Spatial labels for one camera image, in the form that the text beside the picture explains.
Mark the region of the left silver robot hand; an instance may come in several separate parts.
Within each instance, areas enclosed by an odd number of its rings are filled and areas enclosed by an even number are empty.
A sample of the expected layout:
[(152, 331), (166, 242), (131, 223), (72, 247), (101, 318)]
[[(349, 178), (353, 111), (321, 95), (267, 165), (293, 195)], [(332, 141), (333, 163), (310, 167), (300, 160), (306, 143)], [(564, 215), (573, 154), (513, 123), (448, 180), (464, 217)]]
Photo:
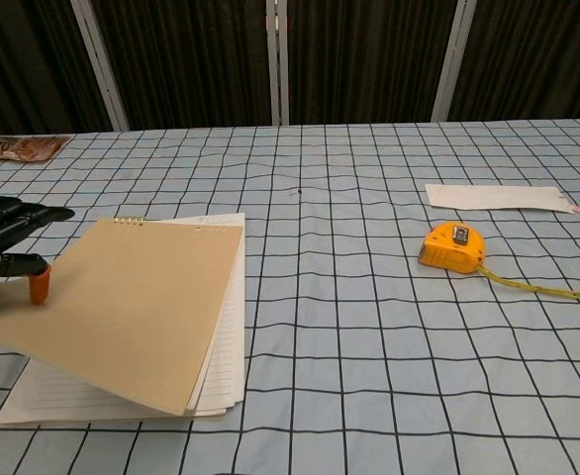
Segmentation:
[(37, 253), (10, 253), (8, 249), (34, 231), (74, 216), (69, 208), (0, 196), (0, 277), (26, 277), (30, 301), (35, 305), (43, 304), (48, 297), (50, 265)]

